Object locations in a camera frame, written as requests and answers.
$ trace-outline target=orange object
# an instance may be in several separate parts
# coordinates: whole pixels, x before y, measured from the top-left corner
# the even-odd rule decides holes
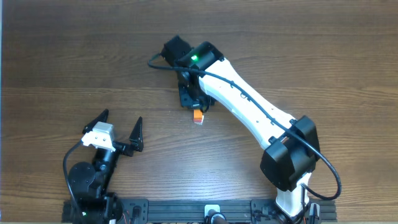
[[[200,110],[193,110],[193,122],[202,124],[203,113]]]

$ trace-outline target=black cable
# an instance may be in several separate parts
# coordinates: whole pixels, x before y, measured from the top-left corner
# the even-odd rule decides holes
[[[67,169],[68,169],[68,167],[67,167],[67,160],[68,160],[69,155],[70,155],[77,147],[79,147],[81,144],[82,144],[82,141],[80,140],[80,141],[79,141],[78,143],[76,143],[72,148],[70,148],[69,151],[65,154],[65,157],[63,157],[63,174],[65,175],[65,181],[67,182],[67,186],[68,186],[68,189],[69,189],[69,192],[70,192],[70,196],[71,196],[71,198],[72,198],[72,204],[74,204],[74,206],[75,206],[75,208],[76,208],[76,210],[77,210],[77,213],[78,213],[78,215],[79,215],[81,221],[83,222],[83,224],[85,224],[86,222],[84,221],[83,214],[81,213],[81,210],[80,210],[80,208],[79,208],[79,205],[77,204],[76,198],[75,198],[75,196],[74,196],[74,194],[73,194],[73,192],[72,192],[72,188],[70,187],[70,183],[69,183],[69,179],[68,179],[68,170],[67,170]]]
[[[289,130],[288,128],[286,128],[285,126],[283,126],[282,124],[280,124],[275,118],[273,118],[255,99],[253,99],[246,91],[244,91],[239,85],[235,84],[234,81],[228,80],[226,78],[223,78],[219,75],[216,75],[214,73],[211,72],[206,72],[206,71],[201,71],[198,69],[194,69],[194,68],[184,68],[184,67],[168,67],[168,66],[159,66],[159,65],[154,65],[152,64],[152,61],[157,59],[160,56],[160,54],[156,54],[154,55],[149,61],[148,61],[148,66],[150,66],[151,68],[155,68],[155,69],[160,69],[160,70],[169,70],[169,71],[176,71],[176,72],[193,72],[193,73],[199,73],[202,75],[209,75],[211,77],[215,77],[218,78],[219,80],[223,80],[224,82],[230,84],[231,86],[237,88],[243,95],[246,96],[246,98],[253,102],[259,109],[261,112],[263,112],[265,114],[265,116],[267,116],[268,119],[271,120],[271,123],[276,124],[278,127],[280,127],[281,129],[283,129],[286,134],[292,138],[295,138],[296,140],[298,140],[301,144],[303,144],[307,149],[311,150],[315,155],[317,155],[331,170],[331,172],[333,173],[333,175],[335,176],[336,179],[336,183],[337,183],[337,191],[334,194],[334,196],[331,197],[326,197],[323,195],[320,195],[316,192],[314,192],[312,189],[310,189],[307,185],[302,184],[302,186],[309,191],[311,194],[313,194],[314,196],[322,199],[322,200],[334,200],[336,198],[338,198],[341,194],[341,180],[340,177],[336,171],[336,169],[333,167],[333,165],[329,162],[329,160],[323,156],[320,152],[318,152],[313,146],[311,146],[310,143],[308,143],[306,140],[302,139],[299,135],[295,134],[294,132],[292,132],[291,130]]]

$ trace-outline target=wooden table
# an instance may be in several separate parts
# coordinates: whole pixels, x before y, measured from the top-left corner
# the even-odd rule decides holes
[[[147,60],[175,34],[208,40],[262,96],[317,124],[343,181],[340,221],[398,220],[398,2],[4,1],[1,213],[59,222],[66,151],[105,108],[118,139],[144,117],[145,148],[120,159],[121,197],[274,198],[262,149],[221,104],[203,126],[174,72]],[[82,147],[69,166],[90,161]],[[335,192],[319,162],[310,186]]]

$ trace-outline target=wooden tabletop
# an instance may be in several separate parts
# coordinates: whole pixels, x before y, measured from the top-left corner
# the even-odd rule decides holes
[[[174,72],[147,60],[175,34],[210,41],[265,99],[317,124],[343,183],[340,221],[398,220],[398,2],[4,0],[1,215],[59,222],[66,151],[108,108],[119,140],[144,118],[145,148],[122,157],[120,197],[275,198],[263,150],[223,105],[193,124]],[[68,161],[90,161],[81,147]],[[310,181],[335,193],[322,162]]]

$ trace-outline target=wood grain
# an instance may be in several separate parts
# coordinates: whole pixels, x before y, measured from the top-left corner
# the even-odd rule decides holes
[[[147,67],[177,33],[212,42],[262,96],[316,122],[343,181],[340,221],[398,220],[397,1],[5,0],[3,32],[2,221],[60,221],[63,155],[105,108],[120,140],[144,117],[144,152],[111,182],[120,196],[275,197],[251,133],[220,104],[193,124],[175,74]],[[310,185],[335,191],[322,163]]]

